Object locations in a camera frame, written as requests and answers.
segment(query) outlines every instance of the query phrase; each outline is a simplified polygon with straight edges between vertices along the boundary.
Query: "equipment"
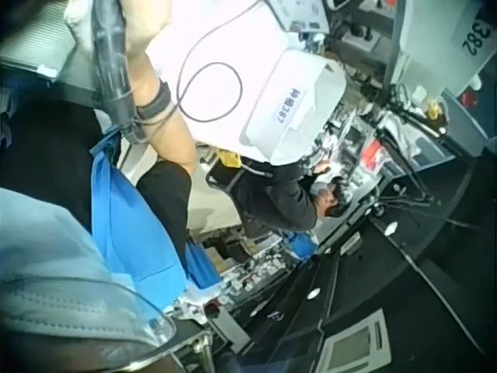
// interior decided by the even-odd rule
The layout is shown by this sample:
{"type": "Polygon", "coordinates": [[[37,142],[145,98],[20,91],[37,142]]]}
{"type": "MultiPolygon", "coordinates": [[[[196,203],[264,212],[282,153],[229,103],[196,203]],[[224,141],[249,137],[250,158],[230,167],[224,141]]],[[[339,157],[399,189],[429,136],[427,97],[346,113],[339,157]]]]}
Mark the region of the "equipment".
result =
{"type": "Polygon", "coordinates": [[[406,1],[401,56],[388,83],[404,85],[408,98],[424,110],[444,89],[459,96],[497,51],[491,3],[406,1]]]}

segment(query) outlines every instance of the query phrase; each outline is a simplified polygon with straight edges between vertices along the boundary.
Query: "cord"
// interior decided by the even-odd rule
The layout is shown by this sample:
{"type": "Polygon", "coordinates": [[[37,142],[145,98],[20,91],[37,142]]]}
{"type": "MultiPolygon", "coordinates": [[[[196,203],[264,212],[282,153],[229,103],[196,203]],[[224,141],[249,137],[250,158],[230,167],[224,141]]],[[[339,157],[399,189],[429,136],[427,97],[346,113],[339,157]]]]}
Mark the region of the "cord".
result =
{"type": "Polygon", "coordinates": [[[413,213],[416,213],[416,214],[420,214],[420,215],[426,216],[428,218],[435,218],[435,219],[444,220],[444,221],[446,221],[448,223],[451,223],[452,225],[456,225],[456,226],[461,227],[461,228],[472,229],[472,230],[475,230],[475,231],[481,229],[481,227],[478,226],[478,225],[463,223],[462,221],[458,221],[458,220],[454,220],[454,219],[450,219],[450,218],[445,218],[444,216],[440,216],[438,214],[432,214],[432,213],[429,213],[429,212],[424,212],[424,211],[416,210],[415,208],[409,208],[409,207],[405,207],[405,206],[398,206],[397,204],[389,204],[389,203],[385,203],[383,201],[381,201],[381,204],[383,204],[384,206],[387,206],[387,207],[396,208],[396,209],[398,209],[400,211],[413,212],[413,213]]]}
{"type": "MultiPolygon", "coordinates": [[[[210,123],[210,122],[214,122],[216,120],[220,120],[220,119],[223,119],[225,117],[227,117],[228,115],[230,115],[231,113],[233,113],[233,111],[235,111],[235,109],[238,107],[240,101],[242,100],[242,97],[243,97],[243,81],[242,81],[242,78],[241,76],[239,75],[239,73],[236,71],[235,68],[233,68],[233,66],[225,63],[225,62],[210,62],[206,65],[204,65],[202,68],[200,68],[199,70],[197,70],[195,72],[195,74],[192,75],[192,77],[189,79],[189,81],[186,83],[186,86],[185,86],[185,89],[180,92],[180,86],[181,86],[181,81],[182,81],[182,75],[183,75],[183,72],[185,70],[185,66],[186,66],[186,62],[188,61],[188,58],[190,57],[190,55],[193,53],[193,51],[195,50],[196,47],[198,47],[198,45],[203,41],[205,40],[208,36],[212,35],[213,33],[215,33],[216,31],[218,31],[220,28],[228,25],[229,23],[235,21],[236,19],[242,17],[243,15],[245,15],[246,13],[250,12],[251,10],[253,10],[257,5],[259,5],[259,3],[262,3],[263,0],[257,0],[256,2],[254,2],[252,5],[250,5],[246,10],[244,10],[243,12],[239,13],[238,15],[236,15],[235,17],[229,19],[228,21],[222,23],[221,25],[218,25],[218,26],[215,26],[212,30],[208,31],[207,33],[205,33],[199,40],[196,41],[196,43],[189,49],[188,53],[186,54],[186,57],[181,65],[181,68],[179,69],[179,75],[178,75],[178,83],[176,84],[176,104],[173,105],[171,111],[168,113],[168,115],[166,115],[166,117],[164,118],[164,120],[162,120],[162,122],[157,125],[157,128],[155,128],[155,130],[148,136],[146,137],[145,139],[143,139],[141,141],[141,143],[147,143],[147,142],[150,142],[150,140],[152,138],[155,137],[155,135],[163,128],[163,126],[169,121],[169,119],[171,119],[172,115],[176,112],[177,109],[180,109],[182,114],[191,119],[191,120],[194,120],[198,123],[210,123]],[[195,118],[193,117],[192,115],[188,114],[185,109],[182,107],[182,101],[183,99],[185,98],[185,95],[186,93],[188,92],[188,89],[189,87],[192,85],[193,81],[195,80],[195,78],[197,76],[199,76],[203,71],[205,71],[206,69],[212,67],[212,66],[215,66],[215,65],[220,65],[220,66],[225,66],[226,68],[228,68],[229,70],[231,70],[234,74],[235,74],[235,77],[236,79],[238,80],[238,84],[240,85],[240,92],[238,93],[238,98],[235,102],[235,104],[233,105],[233,107],[228,110],[226,113],[224,114],[221,114],[220,116],[218,117],[215,117],[215,118],[211,118],[211,119],[198,119],[198,118],[195,118]]],[[[130,155],[130,151],[131,151],[131,145],[128,147],[128,149],[126,150],[126,152],[124,153],[124,156],[123,156],[123,161],[121,162],[121,166],[120,168],[122,168],[122,166],[124,165],[124,163],[126,162],[127,158],[129,157],[130,155]]]]}

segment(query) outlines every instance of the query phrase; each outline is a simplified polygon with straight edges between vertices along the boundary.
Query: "black wrist strap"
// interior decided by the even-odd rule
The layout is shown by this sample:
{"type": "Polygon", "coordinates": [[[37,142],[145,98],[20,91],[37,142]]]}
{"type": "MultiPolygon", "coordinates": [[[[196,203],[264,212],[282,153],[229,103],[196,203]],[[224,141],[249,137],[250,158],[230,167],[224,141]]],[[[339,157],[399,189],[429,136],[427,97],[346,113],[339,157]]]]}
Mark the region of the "black wrist strap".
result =
{"type": "Polygon", "coordinates": [[[150,120],[157,114],[163,112],[171,103],[171,91],[168,83],[161,81],[157,96],[151,103],[145,106],[137,106],[137,115],[140,120],[150,120]]]}

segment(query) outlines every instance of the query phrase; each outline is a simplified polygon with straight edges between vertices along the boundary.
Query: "gray surface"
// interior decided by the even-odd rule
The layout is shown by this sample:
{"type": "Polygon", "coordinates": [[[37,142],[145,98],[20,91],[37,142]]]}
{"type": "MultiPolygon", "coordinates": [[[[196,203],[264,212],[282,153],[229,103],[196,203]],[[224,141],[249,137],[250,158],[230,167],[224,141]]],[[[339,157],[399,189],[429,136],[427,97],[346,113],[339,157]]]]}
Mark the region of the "gray surface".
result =
{"type": "Polygon", "coordinates": [[[452,93],[445,90],[442,97],[449,109],[447,135],[458,142],[471,156],[478,157],[488,144],[487,135],[452,93]]]}
{"type": "Polygon", "coordinates": [[[43,5],[27,26],[4,40],[0,47],[2,64],[34,72],[44,65],[60,73],[75,45],[64,23],[65,5],[65,2],[43,5]]]}
{"type": "Polygon", "coordinates": [[[394,29],[391,36],[391,54],[390,60],[387,65],[387,71],[383,79],[384,85],[390,85],[391,80],[394,76],[395,65],[397,64],[398,56],[400,54],[401,45],[401,32],[402,25],[404,23],[405,15],[405,3],[408,0],[398,0],[397,1],[397,12],[395,13],[394,19],[394,29]]]}

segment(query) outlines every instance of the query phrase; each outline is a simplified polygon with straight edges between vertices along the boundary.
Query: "label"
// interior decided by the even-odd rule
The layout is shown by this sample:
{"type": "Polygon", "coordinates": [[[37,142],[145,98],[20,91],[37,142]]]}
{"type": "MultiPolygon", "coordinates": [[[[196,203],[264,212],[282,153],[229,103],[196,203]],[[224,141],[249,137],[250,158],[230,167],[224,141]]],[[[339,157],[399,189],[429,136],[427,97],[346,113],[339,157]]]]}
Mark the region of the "label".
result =
{"type": "Polygon", "coordinates": [[[476,66],[497,51],[497,28],[487,20],[486,12],[480,2],[469,2],[452,36],[452,43],[476,66]]]}
{"type": "Polygon", "coordinates": [[[305,93],[306,92],[301,89],[290,89],[284,101],[277,107],[273,120],[284,127],[288,126],[294,118],[298,107],[301,105],[305,93]]]}

